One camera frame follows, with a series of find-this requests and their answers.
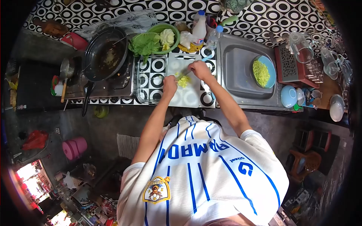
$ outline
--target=glass baking dish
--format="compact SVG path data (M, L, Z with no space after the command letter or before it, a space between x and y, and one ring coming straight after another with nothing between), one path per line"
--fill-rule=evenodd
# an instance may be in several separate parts
M166 55L150 55L143 64L143 57L136 63L136 95L140 103L156 105L163 94L163 79L167 74Z

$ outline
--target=team crest badge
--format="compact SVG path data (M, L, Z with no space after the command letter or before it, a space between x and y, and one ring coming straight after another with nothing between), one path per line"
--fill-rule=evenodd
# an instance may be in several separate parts
M169 181L169 176L165 178L160 176L155 177L147 184L143 192L143 201L156 204L158 202L169 200L171 198L170 187L168 185Z

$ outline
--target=green bowl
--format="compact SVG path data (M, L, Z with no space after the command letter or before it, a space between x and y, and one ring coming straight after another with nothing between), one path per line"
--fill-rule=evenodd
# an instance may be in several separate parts
M171 29L173 31L173 33L175 34L175 36L174 36L175 43L173 44L173 46L170 47L170 49L168 49L166 51L155 51L155 52L153 52L153 54L161 55L161 54L169 53L172 50L174 50L177 47L178 43L180 42L180 32L177 30L177 28L175 28L171 24L164 24L164 23L157 24L157 25L151 27L147 32L155 32L155 33L159 34L165 29Z

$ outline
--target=wooden chair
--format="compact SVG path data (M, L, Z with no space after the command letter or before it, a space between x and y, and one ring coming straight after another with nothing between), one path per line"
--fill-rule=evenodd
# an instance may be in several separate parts
M298 182L302 182L308 174L319 168L320 162L322 160L320 154L314 151L309 151L305 154L295 150L289 150L289 152L295 157L292 169L290 170L289 174ZM298 173L298 166L303 158L305 159L303 164L304 167L302 171Z

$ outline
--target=blue bottle cap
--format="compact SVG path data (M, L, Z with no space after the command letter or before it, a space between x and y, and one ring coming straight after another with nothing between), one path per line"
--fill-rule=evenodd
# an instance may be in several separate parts
M224 31L224 28L223 28L221 25L218 25L218 26L216 27L216 31L219 32L219 33L221 33L221 32Z

